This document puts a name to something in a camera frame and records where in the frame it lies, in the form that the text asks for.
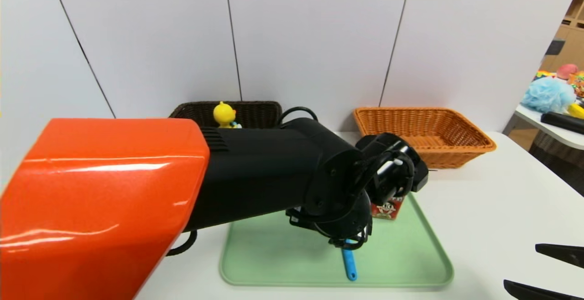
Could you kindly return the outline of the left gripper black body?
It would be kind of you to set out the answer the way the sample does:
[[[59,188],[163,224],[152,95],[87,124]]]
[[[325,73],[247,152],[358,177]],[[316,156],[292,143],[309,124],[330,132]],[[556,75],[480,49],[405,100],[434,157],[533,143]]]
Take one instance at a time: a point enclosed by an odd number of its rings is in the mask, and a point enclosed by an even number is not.
[[[373,225],[367,224],[359,228],[358,232],[348,238],[329,238],[328,243],[342,250],[358,250],[365,244],[372,234]]]

